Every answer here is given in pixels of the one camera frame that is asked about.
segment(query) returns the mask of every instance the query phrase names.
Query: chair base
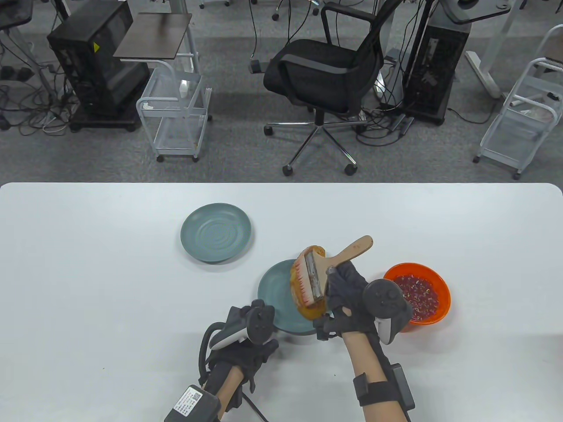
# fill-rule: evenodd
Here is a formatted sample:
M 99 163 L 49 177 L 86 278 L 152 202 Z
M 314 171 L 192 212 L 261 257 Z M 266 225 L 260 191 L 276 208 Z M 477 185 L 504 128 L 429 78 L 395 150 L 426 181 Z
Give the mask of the chair base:
M 299 158 L 305 147 L 309 144 L 311 139 L 313 139 L 317 134 L 322 134 L 328 138 L 336 146 L 336 148 L 346 157 L 349 163 L 346 165 L 344 172 L 351 176 L 358 171 L 358 164 L 354 158 L 346 151 L 346 149 L 335 139 L 334 136 L 328 131 L 329 128 L 342 128 L 342 127 L 352 127 L 365 125 L 365 116 L 362 114 L 360 120 L 353 122 L 322 122 L 321 124 L 316 124 L 313 122 L 277 122 L 277 123 L 267 123 L 264 126 L 264 134 L 270 136 L 274 133 L 272 127 L 282 127 L 282 128 L 303 128 L 312 127 L 312 131 L 307 136 L 307 139 L 301 144 L 297 152 L 293 155 L 293 158 L 288 164 L 282 167 L 283 174 L 285 176 L 291 176 L 293 174 L 293 164 Z

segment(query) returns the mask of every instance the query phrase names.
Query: floor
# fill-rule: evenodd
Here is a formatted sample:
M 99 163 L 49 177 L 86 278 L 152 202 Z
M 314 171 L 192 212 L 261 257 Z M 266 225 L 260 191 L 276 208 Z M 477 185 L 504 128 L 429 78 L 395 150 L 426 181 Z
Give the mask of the floor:
M 267 60 L 287 39 L 287 3 L 280 19 L 273 22 L 275 1 L 258 0 L 253 6 L 258 31 L 255 58 Z M 358 8 L 372 7 L 368 0 Z M 129 0 L 134 14 L 139 11 L 166 11 L 168 5 L 149 0 Z M 346 176 L 345 161 L 332 145 L 317 139 L 294 166 L 291 178 L 282 175 L 282 165 L 293 155 L 305 134 L 276 132 L 266 138 L 266 121 L 306 120 L 306 110 L 292 106 L 285 98 L 266 91 L 262 76 L 247 69 L 254 35 L 246 0 L 234 0 L 230 7 L 222 2 L 197 7 L 192 31 L 196 36 L 202 72 L 213 88 L 213 122 L 208 126 L 200 160 L 167 158 L 157 163 L 141 130 L 83 130 L 48 136 L 39 131 L 23 137 L 17 128 L 0 132 L 0 185 L 9 182 L 512 182 L 511 171 L 501 165 L 471 159 L 488 124 L 469 124 L 448 112 L 441 127 L 416 122 L 408 135 L 383 148 L 357 143 L 350 130 L 335 133 L 359 163 L 358 172 Z M 81 2 L 70 2 L 72 10 Z M 295 30 L 307 11 L 307 3 L 294 0 L 292 28 Z M 557 2 L 531 1 L 520 13 L 509 39 L 503 46 L 492 73 L 501 88 L 509 90 L 524 65 L 530 60 L 542 35 L 561 22 L 555 15 Z M 416 4 L 406 2 L 396 13 L 390 46 L 400 47 L 405 23 L 413 16 Z M 33 42 L 34 54 L 41 62 L 53 61 L 45 40 L 54 13 L 49 3 L 35 3 L 34 19 L 21 28 Z M 488 37 L 499 20 L 473 26 L 467 48 L 483 53 Z M 365 28 L 352 19 L 339 19 L 339 36 L 345 45 L 357 43 Z M 298 37 L 321 38 L 320 16 L 310 16 Z M 6 55 L 2 63 L 17 64 Z M 465 58 L 459 62 L 450 107 L 473 120 L 486 119 L 491 99 L 472 72 Z M 36 78 L 30 81 L 38 86 Z M 14 95 L 25 95 L 30 87 L 8 82 Z M 521 182 L 549 182 L 563 187 L 563 129 L 556 128 L 525 171 Z

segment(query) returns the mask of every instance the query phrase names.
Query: green ceramic plate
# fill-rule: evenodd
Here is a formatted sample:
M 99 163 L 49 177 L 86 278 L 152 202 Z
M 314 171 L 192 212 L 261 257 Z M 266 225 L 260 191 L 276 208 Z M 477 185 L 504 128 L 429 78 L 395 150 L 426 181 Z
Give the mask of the green ceramic plate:
M 294 259 L 279 262 L 264 274 L 258 286 L 258 299 L 275 308 L 277 329 L 295 335 L 315 334 L 313 323 L 299 313 L 291 297 L 289 278 L 294 262 Z
M 251 235 L 248 216 L 230 204 L 208 204 L 192 212 L 180 230 L 182 246 L 204 262 L 221 262 L 241 253 Z

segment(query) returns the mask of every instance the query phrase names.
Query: computer tower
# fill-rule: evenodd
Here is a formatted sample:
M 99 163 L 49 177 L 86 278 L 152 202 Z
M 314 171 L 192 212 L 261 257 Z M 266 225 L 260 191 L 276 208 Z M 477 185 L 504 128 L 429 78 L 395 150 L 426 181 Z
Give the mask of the computer tower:
M 444 121 L 455 67 L 470 31 L 470 23 L 456 25 L 437 3 L 412 71 L 405 76 L 403 108 L 408 115 L 438 124 Z
M 133 23 L 126 1 L 89 0 L 47 36 L 86 114 L 119 116 L 149 78 L 113 53 Z

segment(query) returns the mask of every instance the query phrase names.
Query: black strap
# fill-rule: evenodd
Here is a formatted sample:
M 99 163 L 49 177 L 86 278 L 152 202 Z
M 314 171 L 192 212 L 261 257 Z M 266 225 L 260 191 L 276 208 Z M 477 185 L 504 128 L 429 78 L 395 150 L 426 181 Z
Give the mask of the black strap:
M 389 381 L 368 383 L 365 372 L 354 378 L 354 388 L 361 407 L 375 403 L 399 402 L 401 398 L 397 388 Z

